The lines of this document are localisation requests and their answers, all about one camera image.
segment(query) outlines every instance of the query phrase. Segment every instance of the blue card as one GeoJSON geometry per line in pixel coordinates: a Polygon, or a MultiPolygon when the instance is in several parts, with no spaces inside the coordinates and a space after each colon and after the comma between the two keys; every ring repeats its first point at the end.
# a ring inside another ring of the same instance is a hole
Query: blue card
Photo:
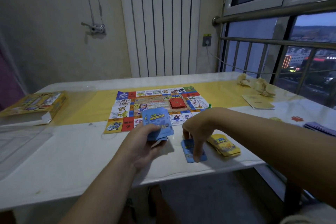
{"type": "Polygon", "coordinates": [[[168,110],[163,107],[144,110],[142,112],[142,122],[144,125],[152,123],[161,127],[160,130],[148,135],[148,141],[167,140],[167,136],[174,134],[168,110]]]}
{"type": "MultiPolygon", "coordinates": [[[[185,158],[187,159],[188,163],[194,163],[194,140],[193,139],[187,139],[187,140],[182,140],[181,141],[181,146],[183,149],[183,153],[185,155],[185,158]]],[[[201,161],[206,161],[207,155],[205,155],[205,152],[203,150],[200,162],[201,161]]]]}

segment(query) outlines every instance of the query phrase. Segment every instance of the stack of yellow cards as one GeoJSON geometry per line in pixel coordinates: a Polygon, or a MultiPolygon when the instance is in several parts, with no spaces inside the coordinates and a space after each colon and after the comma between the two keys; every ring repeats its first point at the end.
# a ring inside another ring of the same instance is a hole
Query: stack of yellow cards
{"type": "Polygon", "coordinates": [[[274,105],[268,102],[261,95],[242,95],[242,97],[253,109],[274,109],[274,105]]]}
{"type": "Polygon", "coordinates": [[[225,135],[214,134],[207,141],[215,147],[218,154],[224,157],[237,156],[240,154],[240,149],[231,143],[225,135]]]}

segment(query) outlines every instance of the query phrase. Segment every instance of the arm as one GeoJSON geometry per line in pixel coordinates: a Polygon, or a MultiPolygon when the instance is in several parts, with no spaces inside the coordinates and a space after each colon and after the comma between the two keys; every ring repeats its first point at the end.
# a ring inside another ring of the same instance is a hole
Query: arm
{"type": "Polygon", "coordinates": [[[336,207],[336,138],[295,125],[226,108],[211,108],[183,124],[195,141],[199,160],[203,143],[215,129],[241,143],[317,198],[336,207]]]}
{"type": "Polygon", "coordinates": [[[61,220],[60,224],[117,223],[136,172],[157,156],[165,142],[151,148],[153,124],[134,128],[107,166],[61,220]]]}

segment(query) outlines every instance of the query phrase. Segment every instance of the white radiator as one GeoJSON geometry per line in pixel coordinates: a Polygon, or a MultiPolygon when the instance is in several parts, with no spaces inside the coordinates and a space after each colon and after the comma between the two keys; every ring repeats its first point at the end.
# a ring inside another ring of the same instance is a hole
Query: white radiator
{"type": "Polygon", "coordinates": [[[200,0],[122,0],[132,77],[196,73],[200,0]]]}

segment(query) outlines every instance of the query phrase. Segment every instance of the sky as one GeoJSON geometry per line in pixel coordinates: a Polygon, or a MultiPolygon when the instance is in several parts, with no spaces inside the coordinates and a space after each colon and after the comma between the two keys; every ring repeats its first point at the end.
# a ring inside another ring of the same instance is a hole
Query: sky
{"type": "Polygon", "coordinates": [[[301,15],[296,19],[296,26],[336,26],[336,12],[301,15]]]}

